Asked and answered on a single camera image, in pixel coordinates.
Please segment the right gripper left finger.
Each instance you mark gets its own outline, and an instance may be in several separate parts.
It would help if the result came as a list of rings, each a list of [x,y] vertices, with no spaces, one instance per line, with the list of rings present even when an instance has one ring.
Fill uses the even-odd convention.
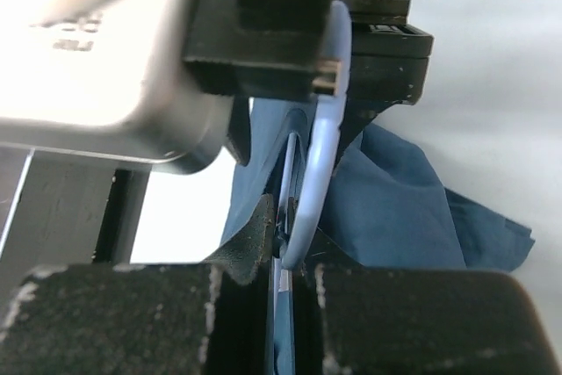
[[[45,265],[1,313],[4,374],[270,374],[275,206],[201,263]]]

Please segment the blue t-shirt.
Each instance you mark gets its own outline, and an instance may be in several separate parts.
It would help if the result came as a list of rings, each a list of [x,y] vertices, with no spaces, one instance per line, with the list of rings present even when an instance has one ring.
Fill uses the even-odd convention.
[[[288,136],[305,141],[313,117],[312,105],[254,102],[251,159],[234,171],[224,240],[248,222]],[[337,164],[320,228],[368,267],[512,271],[534,246],[528,227],[446,188],[419,147],[374,124]]]

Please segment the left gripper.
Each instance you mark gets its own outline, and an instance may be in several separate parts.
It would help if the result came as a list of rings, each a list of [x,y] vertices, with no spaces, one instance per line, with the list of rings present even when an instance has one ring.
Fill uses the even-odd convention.
[[[332,94],[338,76],[349,78],[348,105],[335,167],[359,139],[381,151],[395,135],[374,124],[394,104],[421,96],[433,39],[407,22],[410,0],[339,0],[352,21],[351,61],[344,66],[322,51],[334,0],[198,0],[184,47],[184,62],[199,86],[235,95],[226,149],[245,167],[251,156],[249,100],[304,101]]]

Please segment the light blue wire hanger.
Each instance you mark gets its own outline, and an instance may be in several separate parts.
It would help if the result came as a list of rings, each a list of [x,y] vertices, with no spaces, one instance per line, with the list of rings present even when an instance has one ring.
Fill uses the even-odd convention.
[[[347,103],[351,40],[352,24],[348,7],[341,1],[334,1],[323,48],[323,52],[328,55],[328,62],[322,66],[335,72],[335,76],[328,80],[334,92],[318,96],[299,204],[293,220],[289,219],[289,194],[295,179],[293,169],[295,157],[298,155],[298,135],[295,132],[290,133],[286,143],[272,262],[273,324],[270,374],[295,372],[291,361],[292,350],[289,348],[292,345],[292,312],[289,310],[292,271],[304,261],[311,246],[335,166],[340,125]],[[280,343],[286,343],[288,346],[284,354],[279,351]]]

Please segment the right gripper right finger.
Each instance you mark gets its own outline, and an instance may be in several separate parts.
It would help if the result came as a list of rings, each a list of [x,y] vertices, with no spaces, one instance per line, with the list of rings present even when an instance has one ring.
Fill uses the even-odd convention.
[[[489,270],[368,268],[317,232],[292,277],[297,374],[548,374],[528,293]]]

